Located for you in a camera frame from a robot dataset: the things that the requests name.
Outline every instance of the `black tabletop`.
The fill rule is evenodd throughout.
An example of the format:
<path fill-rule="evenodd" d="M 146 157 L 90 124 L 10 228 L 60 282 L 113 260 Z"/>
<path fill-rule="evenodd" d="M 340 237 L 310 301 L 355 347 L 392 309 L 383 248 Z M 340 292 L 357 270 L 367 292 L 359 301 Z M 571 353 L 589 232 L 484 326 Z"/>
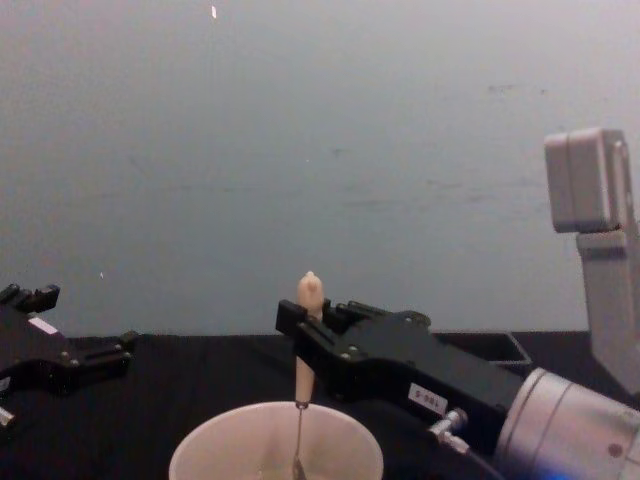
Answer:
<path fill-rule="evenodd" d="M 586 333 L 516 337 L 537 366 L 640 408 L 595 362 Z M 3 400 L 19 422 L 0 443 L 0 479 L 167 479 L 173 451 L 193 428 L 242 405 L 291 400 L 293 388 L 285 337 L 144 335 L 123 378 L 63 398 L 32 391 Z M 485 478 L 454 453 L 429 450 L 424 425 L 394 406 L 344 404 L 322 388 L 314 401 L 371 430 L 382 447 L 385 479 Z"/>

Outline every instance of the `white cup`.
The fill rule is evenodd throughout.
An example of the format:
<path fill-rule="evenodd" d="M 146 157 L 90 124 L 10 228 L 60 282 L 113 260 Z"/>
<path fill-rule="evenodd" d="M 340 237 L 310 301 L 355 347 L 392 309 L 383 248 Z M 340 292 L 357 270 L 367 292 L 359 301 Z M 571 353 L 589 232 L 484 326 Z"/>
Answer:
<path fill-rule="evenodd" d="M 361 423 L 315 404 L 302 418 L 300 460 L 308 480 L 382 479 L 382 451 Z M 297 432 L 293 402 L 231 410 L 203 423 L 180 443 L 169 480 L 258 480 L 261 472 L 264 480 L 290 480 Z"/>

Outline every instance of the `white wall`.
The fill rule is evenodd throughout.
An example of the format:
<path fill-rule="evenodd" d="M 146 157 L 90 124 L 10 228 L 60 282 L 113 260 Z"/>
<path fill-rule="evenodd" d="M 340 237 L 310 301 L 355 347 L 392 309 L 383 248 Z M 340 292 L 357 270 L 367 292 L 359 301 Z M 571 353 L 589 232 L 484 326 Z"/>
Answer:
<path fill-rule="evenodd" d="M 586 328 L 542 142 L 640 155 L 638 2 L 214 1 L 0 0 L 1 283 L 59 283 L 75 335 L 270 332 L 308 269 L 439 328 Z"/>

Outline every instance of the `label sticker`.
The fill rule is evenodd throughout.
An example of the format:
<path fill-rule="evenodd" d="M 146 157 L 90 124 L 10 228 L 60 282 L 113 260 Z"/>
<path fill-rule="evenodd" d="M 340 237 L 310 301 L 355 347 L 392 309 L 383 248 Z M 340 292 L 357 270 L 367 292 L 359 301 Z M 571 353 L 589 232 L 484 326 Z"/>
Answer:
<path fill-rule="evenodd" d="M 29 319 L 29 323 L 31 325 L 33 325 L 34 327 L 38 327 L 40 330 L 42 330 L 45 333 L 48 333 L 49 335 L 53 335 L 54 333 L 58 333 L 58 330 L 56 330 L 56 328 L 52 325 L 49 325 L 47 322 L 45 322 L 44 320 L 42 320 L 39 317 L 33 317 Z"/>
<path fill-rule="evenodd" d="M 11 384 L 11 377 L 6 377 L 0 380 L 0 393 L 7 390 L 10 384 Z"/>
<path fill-rule="evenodd" d="M 409 400 L 413 400 L 417 404 L 436 412 L 438 415 L 444 416 L 444 414 L 447 413 L 447 404 L 449 401 L 446 398 L 436 395 L 432 391 L 415 383 L 412 383 L 409 387 Z"/>

